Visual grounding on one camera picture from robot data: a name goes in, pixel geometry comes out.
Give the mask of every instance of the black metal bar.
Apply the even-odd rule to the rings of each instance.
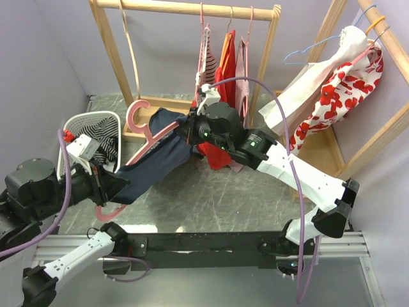
[[[128,241],[132,256],[144,258],[153,269],[248,266],[275,269],[276,256],[298,254],[298,246],[286,240],[282,232],[130,233]],[[313,251],[313,240],[308,240],[304,253],[311,255]],[[144,270],[138,263],[131,268]]]

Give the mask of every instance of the hanging clothes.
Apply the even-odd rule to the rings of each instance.
[[[199,52],[199,64],[196,74],[196,91],[195,100],[192,102],[192,107],[198,106],[197,90],[205,83],[213,84],[215,82],[215,72],[217,69],[217,58],[210,50],[210,26],[207,24],[202,31],[201,46]]]
[[[375,43],[370,52],[365,56],[370,62],[367,67],[357,67],[356,64],[346,62],[334,70],[321,87],[321,96],[314,105],[313,113],[297,127],[290,138],[291,153],[299,153],[308,135],[343,120],[378,86],[383,72],[380,44]]]
[[[311,114],[315,104],[314,98],[320,93],[321,85],[331,72],[339,65],[351,62],[367,48],[365,33],[355,26],[347,26],[341,32],[339,49],[335,55],[324,62],[315,63],[284,91],[279,99],[286,115],[289,133],[294,133],[296,127],[305,119],[305,114]],[[356,68],[367,67],[367,57],[361,59]],[[284,134],[284,124],[281,112],[275,101],[271,101],[260,109],[266,124],[279,136]]]
[[[235,76],[235,37],[235,30],[232,30],[232,32],[226,35],[222,50],[223,58],[220,59],[219,68],[216,70],[215,82]],[[220,101],[227,102],[231,107],[235,107],[235,86],[235,82],[229,82],[217,86],[220,94]],[[231,162],[231,158],[227,152],[212,144],[203,143],[196,147],[200,154],[207,156],[207,161],[211,169],[221,169],[224,166],[229,165]]]
[[[245,54],[246,54],[247,44],[245,40],[241,37],[240,43],[238,45],[238,54],[236,61],[236,77],[248,76],[245,66]],[[236,80],[236,98],[235,98],[235,108],[240,115],[240,119],[243,121],[244,128],[249,128],[250,123],[247,118],[247,110],[249,108],[249,81],[248,80]]]
[[[216,70],[215,82],[226,80],[236,76],[236,30],[232,30],[226,35],[222,48],[220,65]],[[220,94],[220,99],[227,102],[229,106],[235,107],[236,81],[228,82],[216,87]]]

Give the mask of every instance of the red part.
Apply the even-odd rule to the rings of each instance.
[[[67,143],[71,143],[75,139],[75,136],[67,129],[64,129],[64,132],[65,132],[64,141],[66,141]]]

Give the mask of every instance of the pink hanger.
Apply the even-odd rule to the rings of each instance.
[[[251,17],[250,17],[250,26],[247,32],[247,41],[245,43],[245,76],[249,76],[249,42],[250,42],[250,31],[251,25],[253,23],[254,8],[251,6]],[[246,116],[249,111],[249,98],[246,97],[243,101],[243,117],[244,122],[246,121]]]
[[[162,139],[166,134],[174,130],[179,126],[178,122],[173,122],[167,127],[163,128],[157,134],[152,136],[152,133],[149,129],[149,125],[144,123],[141,126],[137,126],[134,123],[134,115],[135,112],[140,108],[144,107],[145,109],[149,109],[150,104],[146,100],[136,100],[134,101],[127,110],[126,121],[129,129],[138,134],[144,134],[146,138],[146,143],[142,146],[141,149],[135,153],[135,155],[125,164],[127,166],[135,164],[157,141]],[[112,211],[110,214],[102,214],[101,206],[95,206],[95,216],[98,220],[103,222],[108,222],[111,219],[115,218],[123,209],[125,209],[127,205],[122,205]]]
[[[369,47],[368,47],[363,53],[361,53],[360,55],[358,55],[358,56],[351,62],[352,66],[355,65],[358,61],[360,61],[364,56],[367,56],[369,53],[374,52],[374,50],[371,50],[371,49],[373,48],[373,46],[374,46],[374,43],[375,43],[375,42],[371,43],[371,45],[369,45]]]
[[[130,158],[130,160],[125,164],[125,165],[133,165],[135,164],[154,144],[156,144],[157,141],[162,139],[166,134],[174,130],[175,128],[179,127],[178,122],[173,122],[169,124],[167,127],[163,128],[161,131],[159,131],[157,134],[152,136],[152,133],[149,129],[148,124],[144,123],[141,126],[137,126],[134,123],[134,115],[135,112],[140,108],[144,107],[145,109],[149,109],[150,104],[146,100],[136,100],[134,101],[128,108],[127,111],[127,125],[129,129],[138,134],[144,134],[146,138],[146,143],[142,146],[141,149],[135,153],[135,155]]]
[[[203,2],[200,2],[200,24],[202,25],[202,35],[200,39],[200,51],[199,51],[199,63],[197,64],[197,72],[200,72],[200,64],[202,60],[202,48],[203,48],[203,34],[205,32],[205,24],[204,24],[204,19],[203,19]],[[199,89],[198,86],[195,87],[194,91],[194,101],[197,102],[197,99],[199,98],[199,93],[197,92]]]

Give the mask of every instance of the clothing rack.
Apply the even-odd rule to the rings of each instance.
[[[118,48],[113,37],[111,27],[109,25],[108,18],[105,13],[105,8],[119,9],[119,0],[89,0],[89,5],[91,6],[96,24],[100,31],[102,40],[104,41],[105,48],[108,53],[109,60],[111,61],[112,68],[118,84],[121,88],[123,98],[126,105],[129,107],[134,101],[132,92],[123,69],[121,58],[118,52]],[[138,10],[145,12],[159,12],[159,13],[173,13],[173,14],[185,14],[185,15],[200,15],[201,5],[194,3],[177,3],[177,2],[165,2],[165,1],[134,1],[134,0],[122,0],[122,7],[124,10]],[[224,17],[232,19],[251,19],[251,8],[240,8],[231,6],[221,6],[221,5],[203,5],[203,15],[212,17]],[[259,80],[264,79],[264,74],[266,72],[266,67],[268,59],[270,57],[272,44],[274,41],[275,31],[277,29],[279,17],[281,14],[281,7],[275,5],[272,10],[262,10],[255,8],[253,10],[253,20],[269,21],[270,25],[268,27],[266,42],[263,50],[263,55],[261,57],[261,63],[257,73],[257,78]],[[260,93],[260,85],[257,84],[254,87],[253,95],[251,97],[251,106],[249,109],[250,119],[253,118],[254,112],[256,110],[256,104],[258,95]],[[141,96],[141,99],[147,100],[151,107],[149,109],[141,109],[139,114],[135,118],[135,122],[138,125],[148,123],[151,115],[153,115],[156,110],[160,107],[170,109],[171,111],[181,112],[187,114],[191,101],[169,99],[169,98],[157,98],[157,97],[146,97]],[[125,125],[123,130],[123,139],[125,141],[131,141],[136,143],[144,142],[143,134],[136,134],[129,130]]]
[[[362,11],[373,5],[372,0],[357,0]],[[323,20],[323,23],[318,31],[315,42],[320,42],[328,38],[334,31],[335,26],[341,17],[341,14],[346,6],[347,0],[332,0],[328,12]],[[125,103],[129,106],[134,98],[130,91],[130,87],[122,66],[120,55],[112,35],[111,28],[105,8],[118,9],[118,0],[89,0],[96,24],[100,30],[102,40],[104,41],[109,59],[114,69],[116,78],[120,85]],[[162,1],[135,1],[122,0],[122,6],[126,10],[140,10],[146,12],[162,12],[162,13],[176,13],[186,15],[200,15],[201,5],[192,3],[175,3]],[[250,8],[238,8],[230,6],[219,5],[203,5],[203,15],[212,17],[230,18],[233,9],[234,19],[250,19]],[[263,80],[266,71],[268,59],[270,57],[272,43],[279,17],[281,14],[281,6],[275,5],[272,10],[254,9],[253,20],[269,21],[266,42],[261,57],[257,78]],[[371,7],[365,12],[365,16],[372,24],[381,16],[376,7]],[[391,29],[388,29],[388,24],[385,20],[380,21],[374,27],[375,32],[382,36],[380,40],[385,46],[386,50],[391,55],[399,71],[409,84],[409,56],[403,50],[401,44],[394,36]],[[326,43],[319,44],[313,47],[309,53],[308,62],[317,62],[324,51]],[[260,93],[260,86],[257,84],[254,87],[251,97],[251,106],[249,116],[252,118],[255,112],[258,95]],[[156,97],[141,97],[147,100],[151,107],[148,110],[143,110],[139,113],[138,123],[148,123],[150,116],[159,108],[165,107],[172,111],[178,111],[187,114],[191,101],[176,100]],[[383,150],[393,139],[409,127],[409,102],[403,106],[375,135],[360,149],[358,152],[345,163],[339,150],[337,139],[335,137],[332,126],[315,134],[308,136],[299,153],[299,157],[314,167],[324,171],[325,173],[339,177],[343,180],[349,179],[361,167],[367,164],[377,153]],[[144,141],[143,135],[133,134],[125,127],[123,137],[127,141]]]

